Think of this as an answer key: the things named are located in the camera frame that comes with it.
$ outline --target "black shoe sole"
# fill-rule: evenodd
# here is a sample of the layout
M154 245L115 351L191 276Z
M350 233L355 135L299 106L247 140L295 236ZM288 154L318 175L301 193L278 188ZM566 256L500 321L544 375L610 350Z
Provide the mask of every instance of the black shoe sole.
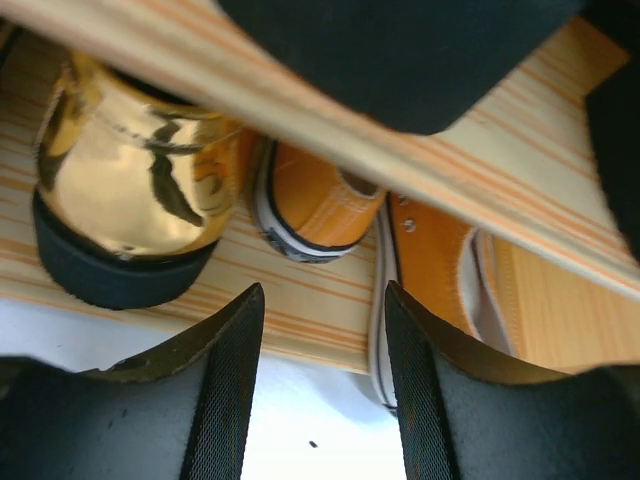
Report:
M158 260L120 260L64 225L37 191L32 211L38 253L51 278L80 300L111 310L152 307L179 297L196 280L217 243Z

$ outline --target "white rubber sole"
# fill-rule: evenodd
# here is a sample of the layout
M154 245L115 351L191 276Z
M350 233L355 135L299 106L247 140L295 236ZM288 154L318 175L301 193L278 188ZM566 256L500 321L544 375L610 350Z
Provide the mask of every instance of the white rubber sole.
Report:
M382 204L376 215L375 229L377 242L376 279L369 321L369 375L373 389L382 404L394 412L398 403L393 386L391 359L387 344L384 297L389 282L398 281L398 268L386 202Z
M291 229L278 219L279 215L274 212L274 206L269 198L268 184L275 148L276 142L269 141L254 187L255 217L263 236L274 249L296 262L326 263L352 251L355 245L346 249L314 248L312 244L296 238L295 234L291 233Z

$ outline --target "orange canvas sneaker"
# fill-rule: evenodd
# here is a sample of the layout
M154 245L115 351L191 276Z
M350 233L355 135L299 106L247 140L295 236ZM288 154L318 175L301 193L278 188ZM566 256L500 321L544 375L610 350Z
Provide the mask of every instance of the orange canvas sneaker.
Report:
M255 184L255 215L276 250L297 262L325 263L358 244L385 193L310 153L272 142Z
M495 295L490 237L427 205L390 194L376 218L378 258L369 328L369 372L382 403L393 411L384 291L397 281L438 317L510 353Z

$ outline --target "black object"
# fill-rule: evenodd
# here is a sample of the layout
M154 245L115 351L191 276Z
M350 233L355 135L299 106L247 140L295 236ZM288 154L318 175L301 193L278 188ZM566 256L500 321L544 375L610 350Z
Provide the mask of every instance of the black object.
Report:
M586 104L602 190L640 262L640 56L591 92Z
M640 262L640 0L595 2L584 15L632 56L589 93L586 107L602 190Z
M0 479L239 479L263 320L254 285L108 371L0 359Z
M260 46L356 112L444 130L587 0L220 0Z
M33 195L38 253L53 280L92 305L122 310L168 302L195 281L216 243L157 260L119 260L64 225Z
M640 478L640 367L570 377L533 366L397 284L386 319L409 480Z

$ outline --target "white surface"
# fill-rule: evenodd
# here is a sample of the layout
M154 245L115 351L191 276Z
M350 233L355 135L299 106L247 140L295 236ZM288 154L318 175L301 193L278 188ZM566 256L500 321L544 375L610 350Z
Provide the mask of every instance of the white surface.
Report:
M166 338L0 299L0 355L27 354L74 371L104 369ZM263 355L242 479L406 478L398 424L373 398L366 377Z

